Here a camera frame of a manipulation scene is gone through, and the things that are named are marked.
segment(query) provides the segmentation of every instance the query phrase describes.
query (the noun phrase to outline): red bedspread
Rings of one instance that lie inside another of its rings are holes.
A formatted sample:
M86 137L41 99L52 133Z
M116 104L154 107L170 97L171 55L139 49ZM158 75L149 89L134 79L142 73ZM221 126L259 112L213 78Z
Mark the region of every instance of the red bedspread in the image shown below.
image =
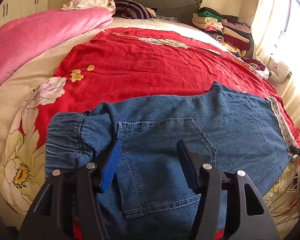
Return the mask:
M48 123L57 112L83 112L103 101L140 96L198 95L206 93L213 81L262 98L275 97L300 145L300 130L283 109L275 88L247 67L230 53L175 32L105 30L75 46L61 62L54 76L67 78L65 93L54 104L38 106L38 146L45 143Z
M300 130L274 87L248 67L230 53L175 32L116 28L99 33L75 46L54 77L33 90L19 108L0 168L2 196L16 212L28 211L44 183L44 143L57 112L83 112L102 101L140 96L199 95L214 81L263 98L275 97L300 147Z

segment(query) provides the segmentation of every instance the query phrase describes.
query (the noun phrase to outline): pink blanket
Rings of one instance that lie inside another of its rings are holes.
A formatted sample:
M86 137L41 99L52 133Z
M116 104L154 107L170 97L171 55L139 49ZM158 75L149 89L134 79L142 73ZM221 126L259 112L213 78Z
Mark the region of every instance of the pink blanket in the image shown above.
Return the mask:
M0 27L0 85L18 68L74 36L112 23L106 8L49 10Z

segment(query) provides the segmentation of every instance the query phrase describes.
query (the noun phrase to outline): back pocket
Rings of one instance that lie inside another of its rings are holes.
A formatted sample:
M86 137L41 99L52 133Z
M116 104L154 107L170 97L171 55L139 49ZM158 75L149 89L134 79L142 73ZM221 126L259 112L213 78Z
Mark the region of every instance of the back pocket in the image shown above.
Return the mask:
M216 149L192 118L160 122L119 122L122 158L116 170L122 209L127 218L198 202L187 186L177 153L183 139L191 152L216 165Z

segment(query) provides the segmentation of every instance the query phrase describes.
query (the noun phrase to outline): metal screw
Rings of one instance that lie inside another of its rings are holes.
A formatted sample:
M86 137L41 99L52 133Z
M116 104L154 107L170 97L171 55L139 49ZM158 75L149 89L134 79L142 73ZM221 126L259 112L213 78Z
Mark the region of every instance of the metal screw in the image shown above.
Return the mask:
M202 165L202 167L205 168L206 170L212 169L212 165L210 163L205 163L204 165Z
M61 173L60 170L54 170L54 171L52 172L52 175L53 175L53 176L58 176L58 175L60 175L60 173Z
M241 177L246 176L246 173L245 173L244 171L242 171L242 170L238 170L237 173L238 173L238 175L241 176Z
M87 163L87 169L93 169L96 165L94 163Z

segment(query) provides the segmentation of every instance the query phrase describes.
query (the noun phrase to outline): denim fabric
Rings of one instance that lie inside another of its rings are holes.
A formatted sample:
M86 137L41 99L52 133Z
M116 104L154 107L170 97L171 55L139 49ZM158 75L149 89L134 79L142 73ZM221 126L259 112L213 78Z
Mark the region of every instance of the denim fabric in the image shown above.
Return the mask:
M98 194L111 239L186 239L200 196L188 188L176 155L183 139L221 171L245 170L261 195L290 157L268 100L214 82L198 96L149 96L101 103L50 122L46 175L76 169L122 141L116 175ZM226 217L222 194L218 229Z

